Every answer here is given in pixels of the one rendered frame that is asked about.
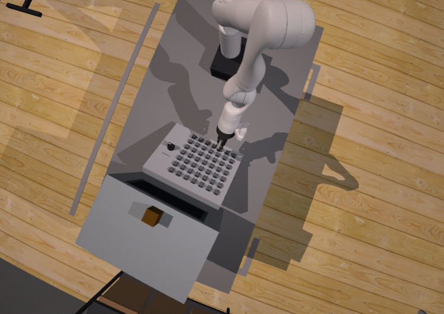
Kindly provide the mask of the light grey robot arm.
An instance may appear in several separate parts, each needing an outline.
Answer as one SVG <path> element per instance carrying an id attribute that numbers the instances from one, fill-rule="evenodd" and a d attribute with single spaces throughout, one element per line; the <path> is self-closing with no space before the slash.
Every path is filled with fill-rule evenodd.
<path id="1" fill-rule="evenodd" d="M 316 18 L 311 6 L 302 0 L 215 0 L 212 12 L 219 23 L 224 57 L 237 57 L 242 33 L 248 34 L 237 74 L 223 88 L 223 96 L 229 102 L 224 105 L 218 121 L 221 132 L 235 133 L 236 139 L 242 141 L 249 124 L 239 123 L 240 118 L 253 103 L 256 87 L 265 75 L 261 53 L 266 49 L 294 49 L 305 45 L 314 34 Z"/>

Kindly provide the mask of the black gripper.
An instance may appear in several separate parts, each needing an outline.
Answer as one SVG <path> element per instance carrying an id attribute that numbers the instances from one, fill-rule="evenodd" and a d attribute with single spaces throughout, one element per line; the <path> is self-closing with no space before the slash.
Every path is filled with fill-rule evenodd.
<path id="1" fill-rule="evenodd" d="M 217 134 L 218 134 L 218 140 L 217 140 L 218 144 L 215 145 L 215 148 L 217 149 L 218 152 L 221 152 L 223 149 L 223 146 L 225 146 L 227 140 L 230 138 L 233 138 L 235 133 L 225 134 L 225 133 L 221 132 L 217 126 Z"/>

